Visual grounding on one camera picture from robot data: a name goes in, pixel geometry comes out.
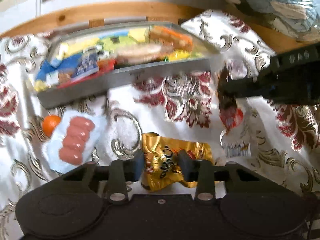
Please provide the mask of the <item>gold foil snack packet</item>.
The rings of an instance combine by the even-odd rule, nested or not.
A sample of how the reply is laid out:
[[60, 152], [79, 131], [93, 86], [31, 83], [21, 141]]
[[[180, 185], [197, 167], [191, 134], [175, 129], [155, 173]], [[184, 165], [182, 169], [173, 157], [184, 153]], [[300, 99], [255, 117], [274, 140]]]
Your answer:
[[142, 187], [155, 192], [166, 188], [173, 183], [193, 188], [196, 182], [187, 182], [183, 179], [181, 168], [178, 166], [178, 153], [185, 150], [187, 155], [195, 160], [213, 161], [209, 144], [191, 142], [167, 137], [157, 133], [142, 134], [145, 170], [142, 178]]

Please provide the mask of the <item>red spicy snack packet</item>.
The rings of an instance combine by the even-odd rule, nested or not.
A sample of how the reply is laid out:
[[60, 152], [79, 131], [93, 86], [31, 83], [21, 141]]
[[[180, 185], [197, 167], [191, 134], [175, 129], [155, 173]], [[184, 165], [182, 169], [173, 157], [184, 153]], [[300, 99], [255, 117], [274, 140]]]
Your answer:
[[99, 60], [98, 61], [98, 66], [99, 66], [99, 72], [95, 73], [95, 74], [92, 74], [88, 77], [85, 77], [83, 79], [80, 79], [80, 80], [76, 80], [76, 81], [73, 81], [72, 79], [69, 80], [68, 82], [66, 83], [63, 83], [61, 85], [58, 85], [57, 87], [58, 88], [65, 88], [65, 87], [68, 87], [68, 86], [71, 86], [71, 85], [75, 85], [77, 83], [81, 83], [81, 82], [84, 82], [84, 81], [88, 81], [88, 80], [92, 80], [92, 79], [95, 79], [97, 77], [100, 77], [102, 76], [103, 74], [107, 74], [111, 71], [114, 70], [114, 64], [115, 64], [115, 59], [104, 59], [104, 60]]

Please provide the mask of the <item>green label biscuit pack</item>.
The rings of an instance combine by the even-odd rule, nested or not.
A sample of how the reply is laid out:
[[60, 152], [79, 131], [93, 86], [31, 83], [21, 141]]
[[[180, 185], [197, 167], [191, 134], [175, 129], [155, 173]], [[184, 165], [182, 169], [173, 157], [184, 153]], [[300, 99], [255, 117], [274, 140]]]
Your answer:
[[61, 85], [71, 80], [72, 75], [73, 75], [72, 71], [56, 70], [56, 71], [50, 72], [46, 75], [46, 84], [48, 86]]

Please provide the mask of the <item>grey tray with cartoon drawing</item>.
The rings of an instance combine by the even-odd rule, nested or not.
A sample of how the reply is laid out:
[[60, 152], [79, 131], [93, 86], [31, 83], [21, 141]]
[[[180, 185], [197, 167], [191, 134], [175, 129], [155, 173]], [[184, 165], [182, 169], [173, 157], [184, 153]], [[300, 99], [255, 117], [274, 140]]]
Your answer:
[[169, 22], [112, 24], [52, 39], [33, 88], [54, 108], [153, 77], [210, 70], [210, 43]]

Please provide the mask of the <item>orange cake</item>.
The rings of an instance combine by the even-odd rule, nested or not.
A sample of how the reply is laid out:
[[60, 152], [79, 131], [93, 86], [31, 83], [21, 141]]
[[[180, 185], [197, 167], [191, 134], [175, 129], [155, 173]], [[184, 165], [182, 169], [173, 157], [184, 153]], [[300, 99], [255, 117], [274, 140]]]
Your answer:
[[164, 45], [170, 45], [175, 50], [187, 52], [192, 52], [194, 45], [191, 36], [160, 25], [156, 25], [150, 29], [149, 39], [158, 41]]

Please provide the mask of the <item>wooden sofa frame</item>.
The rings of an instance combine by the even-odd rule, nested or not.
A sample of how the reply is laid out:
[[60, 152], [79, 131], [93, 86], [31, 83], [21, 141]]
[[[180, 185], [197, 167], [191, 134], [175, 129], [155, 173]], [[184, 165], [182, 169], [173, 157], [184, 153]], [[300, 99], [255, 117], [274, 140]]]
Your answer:
[[[177, 23], [178, 20], [190, 19], [204, 10], [186, 5], [176, 5], [163, 2], [111, 2], [81, 5], [51, 12], [39, 16], [26, 23], [2, 32], [1, 37], [14, 37], [24, 34], [36, 34], [63, 27], [65, 25], [86, 22], [101, 22], [103, 18], [125, 16], [145, 16], [148, 20], [160, 20]], [[230, 13], [244, 21], [262, 40], [276, 53], [283, 53], [315, 43], [315, 41], [296, 41], [280, 32], [261, 25], [252, 17], [242, 14], [231, 5], [226, 5], [223, 12]]]

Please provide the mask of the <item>dark blue calcium bar packet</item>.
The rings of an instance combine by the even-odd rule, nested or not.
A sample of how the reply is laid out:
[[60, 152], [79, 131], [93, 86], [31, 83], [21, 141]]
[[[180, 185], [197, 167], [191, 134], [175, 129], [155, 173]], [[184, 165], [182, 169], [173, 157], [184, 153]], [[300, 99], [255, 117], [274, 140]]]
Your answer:
[[80, 80], [97, 72], [99, 72], [97, 53], [85, 54], [81, 57], [71, 79]]

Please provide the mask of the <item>round rice cracker pack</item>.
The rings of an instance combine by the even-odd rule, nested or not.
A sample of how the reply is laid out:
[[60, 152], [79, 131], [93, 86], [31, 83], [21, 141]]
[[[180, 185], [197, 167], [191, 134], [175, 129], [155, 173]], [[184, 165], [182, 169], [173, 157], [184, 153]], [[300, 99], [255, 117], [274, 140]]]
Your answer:
[[115, 51], [117, 64], [137, 65], [156, 61], [172, 53], [172, 46], [146, 43], [124, 46]]

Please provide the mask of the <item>pink sausage pack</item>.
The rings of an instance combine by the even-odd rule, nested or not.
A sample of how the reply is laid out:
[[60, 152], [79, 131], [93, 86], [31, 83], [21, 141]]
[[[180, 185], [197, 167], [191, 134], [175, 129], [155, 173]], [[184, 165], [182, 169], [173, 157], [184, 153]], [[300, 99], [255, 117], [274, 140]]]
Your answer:
[[66, 173], [89, 161], [106, 126], [103, 115], [66, 111], [44, 147], [49, 168]]

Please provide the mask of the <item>orange mandarin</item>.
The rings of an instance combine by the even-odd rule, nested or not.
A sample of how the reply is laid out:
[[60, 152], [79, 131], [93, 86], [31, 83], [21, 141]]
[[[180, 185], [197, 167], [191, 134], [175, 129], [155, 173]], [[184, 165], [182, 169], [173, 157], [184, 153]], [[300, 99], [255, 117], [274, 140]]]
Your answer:
[[61, 122], [61, 117], [58, 115], [49, 115], [42, 122], [42, 129], [47, 137], [51, 137], [56, 126]]

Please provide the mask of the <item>plastic bag of clothes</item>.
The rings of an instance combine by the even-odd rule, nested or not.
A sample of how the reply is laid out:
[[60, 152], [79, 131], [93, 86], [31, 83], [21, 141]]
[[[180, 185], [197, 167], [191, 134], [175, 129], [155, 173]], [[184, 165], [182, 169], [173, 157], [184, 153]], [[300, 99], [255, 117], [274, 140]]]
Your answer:
[[297, 41], [319, 41], [319, 0], [225, 0]]

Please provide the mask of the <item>floral satin sofa cover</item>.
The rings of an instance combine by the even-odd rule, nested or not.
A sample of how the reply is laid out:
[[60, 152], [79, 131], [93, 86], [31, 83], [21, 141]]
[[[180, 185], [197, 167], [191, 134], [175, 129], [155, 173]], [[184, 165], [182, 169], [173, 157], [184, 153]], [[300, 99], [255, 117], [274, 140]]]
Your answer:
[[[107, 119], [106, 133], [90, 159], [100, 165], [135, 152], [142, 134], [206, 142], [213, 161], [226, 162], [228, 140], [219, 118], [209, 72], [154, 77], [66, 106], [44, 109], [33, 81], [48, 54], [52, 33], [1, 39], [1, 239], [22, 236], [17, 201], [57, 177], [49, 168], [42, 121], [68, 110]], [[251, 152], [235, 161], [297, 193], [319, 194], [319, 108], [275, 105], [262, 98], [240, 101], [243, 123], [231, 135]]]

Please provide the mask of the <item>clear packet dark dried snack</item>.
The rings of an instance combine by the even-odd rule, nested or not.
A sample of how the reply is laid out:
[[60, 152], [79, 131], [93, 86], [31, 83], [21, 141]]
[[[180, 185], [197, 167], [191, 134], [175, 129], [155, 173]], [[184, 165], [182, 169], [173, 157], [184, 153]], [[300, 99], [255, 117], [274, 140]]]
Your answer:
[[223, 91], [223, 85], [231, 80], [231, 74], [224, 67], [217, 75], [217, 98], [219, 117], [224, 126], [220, 134], [220, 144], [227, 159], [251, 156], [249, 133], [245, 128], [245, 112], [236, 103], [236, 99]]

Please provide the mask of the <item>yellow green snack packet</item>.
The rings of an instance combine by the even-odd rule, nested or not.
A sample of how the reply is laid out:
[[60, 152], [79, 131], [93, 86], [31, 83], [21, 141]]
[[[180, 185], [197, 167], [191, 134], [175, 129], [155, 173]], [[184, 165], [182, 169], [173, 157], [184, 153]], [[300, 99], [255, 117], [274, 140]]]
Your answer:
[[192, 53], [185, 50], [176, 50], [165, 56], [164, 61], [180, 61], [192, 59]]

